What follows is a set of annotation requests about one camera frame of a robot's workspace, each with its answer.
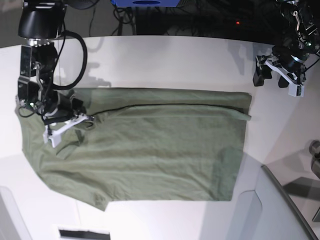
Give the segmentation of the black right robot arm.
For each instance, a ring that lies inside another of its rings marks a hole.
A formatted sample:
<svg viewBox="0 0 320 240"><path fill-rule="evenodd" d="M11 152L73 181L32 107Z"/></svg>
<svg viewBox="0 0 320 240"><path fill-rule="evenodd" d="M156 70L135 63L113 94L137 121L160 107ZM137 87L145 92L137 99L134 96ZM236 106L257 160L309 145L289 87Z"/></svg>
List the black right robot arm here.
<svg viewBox="0 0 320 240"><path fill-rule="evenodd" d="M26 39L21 46L17 81L17 105L28 110L27 118L39 115L45 125L78 119L85 115L83 102L74 97L73 88L84 76L88 49L83 38L66 29L67 0L25 0L19 21L18 35ZM60 59L54 40L72 37L79 41L83 60L78 77L68 85L54 83Z"/></svg>

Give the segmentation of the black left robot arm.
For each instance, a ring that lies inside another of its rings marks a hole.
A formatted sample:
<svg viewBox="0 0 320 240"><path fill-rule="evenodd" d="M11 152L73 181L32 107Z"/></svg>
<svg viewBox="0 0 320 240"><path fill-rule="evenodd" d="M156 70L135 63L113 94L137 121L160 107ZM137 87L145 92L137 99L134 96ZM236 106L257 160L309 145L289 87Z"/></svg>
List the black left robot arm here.
<svg viewBox="0 0 320 240"><path fill-rule="evenodd" d="M256 56L253 85L263 86L274 71L280 75L280 88L293 85L301 92L310 69L305 62L310 55L320 55L320 27L306 0L278 0L277 3L280 14L288 21L288 33L272 47L271 54Z"/></svg>

